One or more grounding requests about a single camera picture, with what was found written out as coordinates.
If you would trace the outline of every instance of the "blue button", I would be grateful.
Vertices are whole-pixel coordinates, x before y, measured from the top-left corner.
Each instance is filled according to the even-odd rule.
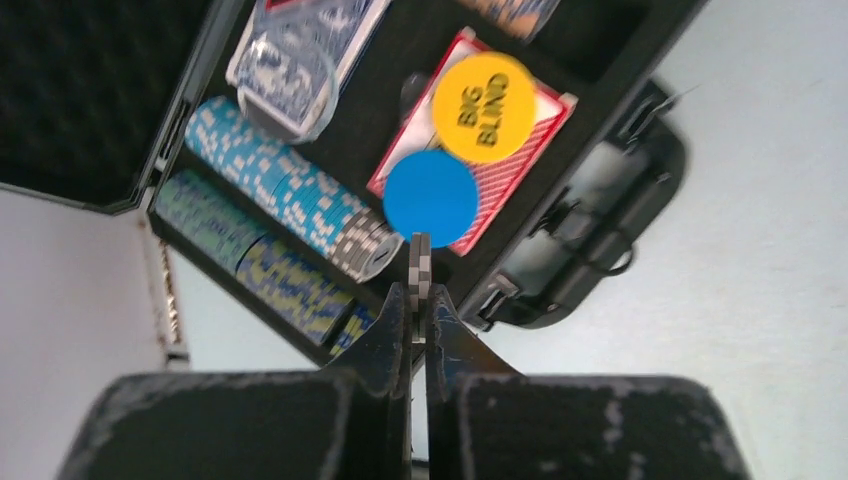
[[[429,233],[432,248],[446,247],[471,228],[480,194],[471,170],[443,150],[413,153],[389,173],[383,208],[407,241]]]

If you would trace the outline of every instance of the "black case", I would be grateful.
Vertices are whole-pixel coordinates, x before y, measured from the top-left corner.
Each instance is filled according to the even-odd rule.
[[[654,120],[657,98],[667,97],[651,93],[652,84],[644,87],[704,1],[561,0],[525,45],[455,0],[393,0],[332,122],[318,140],[297,150],[380,211],[365,185],[399,129],[401,86],[416,72],[433,72],[464,27],[494,50],[518,58],[554,90],[576,95],[574,115],[480,242],[464,257],[446,249],[434,255],[435,281],[447,285],[470,322],[550,324],[573,310],[602,276],[581,271],[578,262],[541,296],[522,299],[510,291],[501,295],[508,301],[492,304],[499,267],[556,213],[552,207],[570,176],[604,139],[624,149],[646,145],[649,156],[668,167],[661,169],[662,195],[652,197],[648,207],[625,196],[610,212],[610,222],[635,238],[668,203],[682,178],[685,155],[677,137]],[[22,193],[117,214],[138,208],[144,192],[174,172],[193,169],[360,302],[379,309],[391,283],[405,278],[405,250],[376,279],[356,284],[183,148],[194,108],[211,96],[234,96],[224,71],[253,3],[3,2],[0,182]],[[155,212],[148,214],[157,235],[238,301],[319,364],[329,360],[331,345],[313,344]],[[587,255],[614,263],[626,247],[609,241],[609,235],[601,228],[588,235]]]

